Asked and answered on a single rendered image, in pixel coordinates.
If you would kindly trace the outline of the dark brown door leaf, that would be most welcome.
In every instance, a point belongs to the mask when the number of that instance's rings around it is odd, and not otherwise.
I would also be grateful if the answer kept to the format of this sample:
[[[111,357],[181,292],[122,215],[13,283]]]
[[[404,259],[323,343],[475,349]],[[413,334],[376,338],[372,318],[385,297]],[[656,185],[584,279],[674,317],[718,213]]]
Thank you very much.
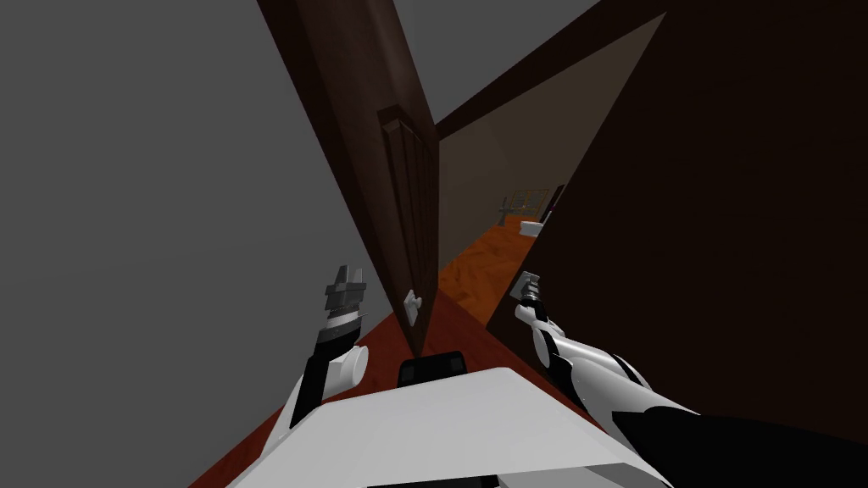
[[[410,351],[437,294],[439,136],[393,0],[256,0]],[[409,290],[422,298],[410,327]]]

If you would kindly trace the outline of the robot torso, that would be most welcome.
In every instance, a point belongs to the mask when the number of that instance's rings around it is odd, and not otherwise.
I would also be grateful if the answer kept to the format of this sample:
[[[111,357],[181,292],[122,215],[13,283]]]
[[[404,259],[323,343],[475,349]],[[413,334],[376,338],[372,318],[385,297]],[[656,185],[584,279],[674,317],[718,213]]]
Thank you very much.
[[[227,488],[457,488],[487,475],[501,488],[670,488],[636,453],[507,368],[328,402]]]

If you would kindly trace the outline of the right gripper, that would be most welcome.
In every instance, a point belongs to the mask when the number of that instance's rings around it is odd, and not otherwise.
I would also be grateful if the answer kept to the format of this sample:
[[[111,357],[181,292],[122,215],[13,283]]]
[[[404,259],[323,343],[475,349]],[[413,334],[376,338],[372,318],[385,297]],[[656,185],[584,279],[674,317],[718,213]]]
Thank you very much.
[[[516,301],[541,300],[539,286],[540,277],[527,271],[523,271],[509,291],[510,297]]]

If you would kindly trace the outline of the window with pale grid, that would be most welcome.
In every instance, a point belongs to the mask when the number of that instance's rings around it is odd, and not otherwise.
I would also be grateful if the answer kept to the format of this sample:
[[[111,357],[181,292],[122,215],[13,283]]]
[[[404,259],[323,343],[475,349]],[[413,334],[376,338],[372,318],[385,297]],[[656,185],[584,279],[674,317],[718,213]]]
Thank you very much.
[[[548,189],[515,191],[509,204],[509,213],[526,220],[536,220],[547,195]]]

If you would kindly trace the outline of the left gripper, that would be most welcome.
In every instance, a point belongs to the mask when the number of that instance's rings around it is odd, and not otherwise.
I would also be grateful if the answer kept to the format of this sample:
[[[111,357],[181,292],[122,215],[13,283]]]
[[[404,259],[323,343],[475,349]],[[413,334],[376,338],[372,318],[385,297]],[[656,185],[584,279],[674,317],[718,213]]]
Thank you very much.
[[[328,319],[333,319],[359,310],[359,304],[364,300],[367,285],[364,283],[363,270],[356,269],[351,282],[348,282],[348,266],[339,267],[335,284],[325,289],[325,309],[329,312]]]

